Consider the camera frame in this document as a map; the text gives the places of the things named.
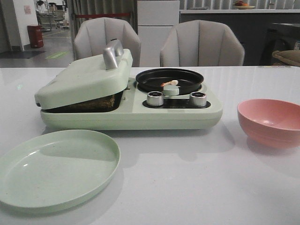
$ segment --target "floor mat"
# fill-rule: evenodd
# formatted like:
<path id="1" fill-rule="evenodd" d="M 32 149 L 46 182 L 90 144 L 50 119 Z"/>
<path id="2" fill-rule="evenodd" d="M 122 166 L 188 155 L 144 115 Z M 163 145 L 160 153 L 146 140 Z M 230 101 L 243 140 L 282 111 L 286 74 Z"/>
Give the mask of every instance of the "floor mat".
<path id="1" fill-rule="evenodd" d="M 57 52 L 53 55 L 50 55 L 50 56 L 46 57 L 46 59 L 58 59 L 58 58 L 64 56 L 65 54 L 67 54 L 67 53 L 68 52 Z"/>
<path id="2" fill-rule="evenodd" d="M 32 52 L 3 52 L 0 53 L 0 59 L 30 59 L 45 51 L 32 51 Z"/>

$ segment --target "cushion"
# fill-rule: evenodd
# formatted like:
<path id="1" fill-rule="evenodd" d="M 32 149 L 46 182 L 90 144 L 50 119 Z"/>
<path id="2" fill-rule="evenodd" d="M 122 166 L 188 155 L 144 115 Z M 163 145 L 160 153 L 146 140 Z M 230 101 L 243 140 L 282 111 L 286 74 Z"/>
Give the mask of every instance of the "cushion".
<path id="1" fill-rule="evenodd" d="M 274 51 L 272 56 L 287 65 L 300 67 L 300 50 Z"/>

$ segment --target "white cabinet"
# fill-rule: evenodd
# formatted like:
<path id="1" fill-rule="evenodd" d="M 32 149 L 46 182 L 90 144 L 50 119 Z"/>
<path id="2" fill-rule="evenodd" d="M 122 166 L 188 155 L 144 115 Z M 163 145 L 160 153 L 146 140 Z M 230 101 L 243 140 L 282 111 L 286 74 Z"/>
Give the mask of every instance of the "white cabinet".
<path id="1" fill-rule="evenodd" d="M 159 53 L 173 25 L 179 23 L 180 1 L 138 1 L 140 67 L 159 67 Z"/>

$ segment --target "appliance lid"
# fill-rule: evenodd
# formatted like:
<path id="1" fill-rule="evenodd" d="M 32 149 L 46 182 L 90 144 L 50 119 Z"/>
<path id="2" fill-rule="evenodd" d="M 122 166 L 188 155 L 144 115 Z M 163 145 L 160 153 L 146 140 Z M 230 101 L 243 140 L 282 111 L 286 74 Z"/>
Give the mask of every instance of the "appliance lid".
<path id="1" fill-rule="evenodd" d="M 53 109 L 123 91 L 133 61 L 130 50 L 124 49 L 116 61 L 118 67 L 113 69 L 106 69 L 102 54 L 72 62 L 35 94 L 37 105 Z"/>

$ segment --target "floor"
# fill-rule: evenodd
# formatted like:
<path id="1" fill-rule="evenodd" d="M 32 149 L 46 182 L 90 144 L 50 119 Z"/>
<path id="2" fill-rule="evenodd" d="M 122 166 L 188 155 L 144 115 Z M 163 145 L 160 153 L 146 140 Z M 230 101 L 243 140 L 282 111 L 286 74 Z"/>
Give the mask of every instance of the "floor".
<path id="1" fill-rule="evenodd" d="M 26 51 L 45 51 L 30 59 L 0 59 L 0 68 L 65 68 L 73 59 L 70 29 L 56 29 L 43 32 L 44 46 L 27 48 Z"/>

